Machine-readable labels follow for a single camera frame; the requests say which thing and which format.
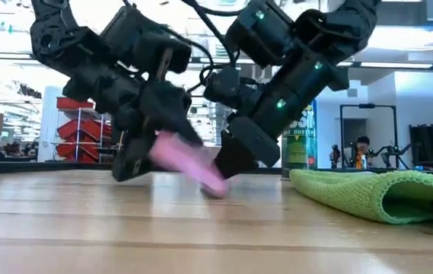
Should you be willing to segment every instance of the pink sponge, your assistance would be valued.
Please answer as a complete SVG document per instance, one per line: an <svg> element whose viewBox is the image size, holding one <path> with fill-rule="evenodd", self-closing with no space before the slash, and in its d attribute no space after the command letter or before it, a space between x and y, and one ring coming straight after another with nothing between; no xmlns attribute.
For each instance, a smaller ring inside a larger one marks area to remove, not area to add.
<svg viewBox="0 0 433 274"><path fill-rule="evenodd" d="M212 196L222 198L228 191L228 185L204 149L188 145L176 134L159 132L148 155L154 163L198 180Z"/></svg>

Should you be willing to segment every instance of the green towel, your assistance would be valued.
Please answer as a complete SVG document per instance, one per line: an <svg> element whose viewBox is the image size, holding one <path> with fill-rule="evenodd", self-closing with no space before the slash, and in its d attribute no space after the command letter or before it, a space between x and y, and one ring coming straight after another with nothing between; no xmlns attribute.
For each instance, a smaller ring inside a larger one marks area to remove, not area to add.
<svg viewBox="0 0 433 274"><path fill-rule="evenodd" d="M433 175L291 170L292 186L305 196L362 218L387 224L433 220Z"/></svg>

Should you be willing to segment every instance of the person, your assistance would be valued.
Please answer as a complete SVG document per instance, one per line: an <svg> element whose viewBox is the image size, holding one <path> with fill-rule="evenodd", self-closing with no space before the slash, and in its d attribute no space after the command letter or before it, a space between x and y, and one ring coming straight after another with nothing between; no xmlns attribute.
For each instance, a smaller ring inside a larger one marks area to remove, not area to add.
<svg viewBox="0 0 433 274"><path fill-rule="evenodd" d="M364 155L367 159L367 168L370 168L372 163L372 157L368 154L368 148L370 148L370 139L367 136L358 137L356 140L356 168L363 169L361 157Z"/></svg>

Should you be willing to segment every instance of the wooden table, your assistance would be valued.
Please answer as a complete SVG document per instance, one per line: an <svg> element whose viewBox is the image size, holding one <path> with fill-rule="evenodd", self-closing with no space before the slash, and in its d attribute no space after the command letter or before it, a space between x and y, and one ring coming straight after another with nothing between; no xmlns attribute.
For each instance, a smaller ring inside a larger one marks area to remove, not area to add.
<svg viewBox="0 0 433 274"><path fill-rule="evenodd" d="M240 176L206 200L178 174L0 175L0 273L433 273L433 225L388 226Z"/></svg>

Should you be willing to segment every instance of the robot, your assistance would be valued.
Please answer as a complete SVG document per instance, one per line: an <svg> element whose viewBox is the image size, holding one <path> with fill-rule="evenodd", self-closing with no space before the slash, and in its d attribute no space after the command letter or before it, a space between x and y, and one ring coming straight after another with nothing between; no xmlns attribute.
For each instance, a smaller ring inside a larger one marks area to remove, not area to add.
<svg viewBox="0 0 433 274"><path fill-rule="evenodd" d="M150 171L147 154L155 131L169 129L202 145L186 119L194 88L185 91L164 80L167 71L186 70L191 46L202 47L124 2L97 35L77 25L68 0L33 0L36 20L30 29L35 58L70 77L63 94L79 101L91 98L96 110L110 113L124 132L113 164L118 181ZM205 86L206 99L235 110L214 159L225 179L258 168L257 161L272 166L280 158L277 138L301 118L302 110L326 86L334 91L349 87L346 68L337 65L367 46L380 4L347 0L334 12L308 10L293 21L272 0L252 0L232 12L183 2L215 33L230 59L215 65L203 50L211 64L202 70L199 84ZM207 14L236 19L223 37ZM242 78L236 69L239 52L262 68L280 69L266 84ZM147 80L142 77L146 72Z"/></svg>

